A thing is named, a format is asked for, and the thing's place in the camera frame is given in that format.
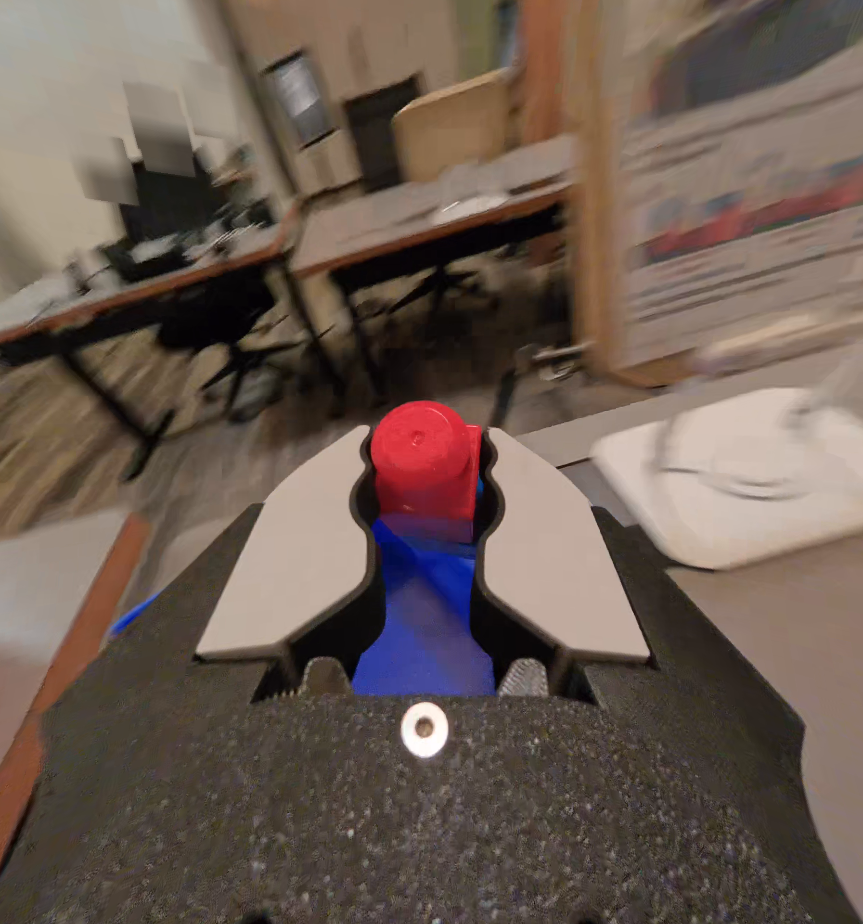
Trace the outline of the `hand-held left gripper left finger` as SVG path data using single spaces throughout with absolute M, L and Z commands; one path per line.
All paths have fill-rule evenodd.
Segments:
M 356 426 L 286 477 L 255 525 L 194 650 L 205 663 L 270 661 L 355 672 L 386 621 L 371 429 Z

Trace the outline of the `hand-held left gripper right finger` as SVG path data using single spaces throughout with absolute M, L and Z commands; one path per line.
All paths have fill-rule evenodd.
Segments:
M 498 428 L 486 431 L 470 630 L 495 672 L 534 659 L 644 666 L 651 651 L 587 496 Z

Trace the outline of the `blue plastic storage bin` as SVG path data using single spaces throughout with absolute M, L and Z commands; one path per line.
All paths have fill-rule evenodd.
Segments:
M 397 535 L 381 519 L 372 528 L 379 544 L 386 621 L 356 671 L 348 672 L 355 691 L 367 695 L 491 695 L 495 689 L 491 659 L 473 640 L 469 627 L 471 553 L 422 547 Z M 209 547 L 162 591 L 148 612 L 125 630 L 121 641 L 139 643 L 148 661 L 158 667 L 173 662 L 176 674 L 184 674 L 186 665 L 194 662 L 269 662 L 205 663 L 194 655 L 240 555 L 228 572 L 216 576 L 215 552 Z M 281 672 L 277 667 L 278 683 L 283 687 L 303 673 Z

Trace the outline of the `red toy building block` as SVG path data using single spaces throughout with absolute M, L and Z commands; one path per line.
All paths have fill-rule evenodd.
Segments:
M 471 527 L 482 435 L 478 425 L 435 401 L 387 413 L 369 447 L 380 514 Z

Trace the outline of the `black office chair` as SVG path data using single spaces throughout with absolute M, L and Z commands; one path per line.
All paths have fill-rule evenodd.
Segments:
M 448 294 L 481 297 L 489 302 L 497 301 L 495 294 L 486 287 L 481 273 L 477 271 L 452 271 L 441 264 L 418 283 L 412 290 L 388 305 L 383 314 L 391 316 L 402 308 L 429 297 L 432 311 L 437 311 Z
M 231 380 L 224 410 L 231 423 L 250 422 L 281 398 L 283 373 L 270 362 L 271 357 L 297 349 L 313 350 L 325 335 L 304 334 L 273 346 L 242 346 L 276 304 L 266 271 L 260 268 L 226 273 L 198 287 L 181 289 L 172 298 L 175 307 L 160 324 L 157 343 L 192 358 L 211 347 L 227 349 L 228 360 L 201 391 Z

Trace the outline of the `black-legged office desk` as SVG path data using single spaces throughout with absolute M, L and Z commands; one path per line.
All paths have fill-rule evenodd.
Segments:
M 574 134 L 562 134 L 487 164 L 451 168 L 431 182 L 403 183 L 309 214 L 289 273 L 296 283 L 330 279 L 375 399 L 386 399 L 387 383 L 353 295 L 561 230 L 576 147 Z
M 46 276 L 0 304 L 0 360 L 19 367 L 56 358 L 99 400 L 128 433 L 137 450 L 123 479 L 141 475 L 157 449 L 175 410 L 157 424 L 141 422 L 82 360 L 85 348 L 125 334 L 157 327 L 172 313 L 173 295 L 198 287 L 226 273 L 278 267 L 293 297 L 296 316 L 308 334 L 316 334 L 305 305 L 299 300 L 289 273 L 288 254 L 299 209 L 294 203 L 280 219 L 260 202 L 241 213 L 230 207 L 206 228 L 206 242 L 188 247 L 189 239 L 175 235 L 161 241 L 164 248 L 148 260 L 134 260 L 128 239 L 96 249 L 105 265 L 95 271 L 71 263 L 61 274 Z

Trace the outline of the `wood-framed poster board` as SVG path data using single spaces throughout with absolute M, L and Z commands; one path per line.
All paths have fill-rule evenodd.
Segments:
M 573 329 L 668 385 L 863 257 L 863 2 L 573 2 Z

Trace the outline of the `cardboard box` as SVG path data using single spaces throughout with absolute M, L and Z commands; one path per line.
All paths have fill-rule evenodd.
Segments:
M 507 153 L 512 77 L 490 71 L 417 97 L 391 121 L 402 181 L 428 183 L 445 170 Z

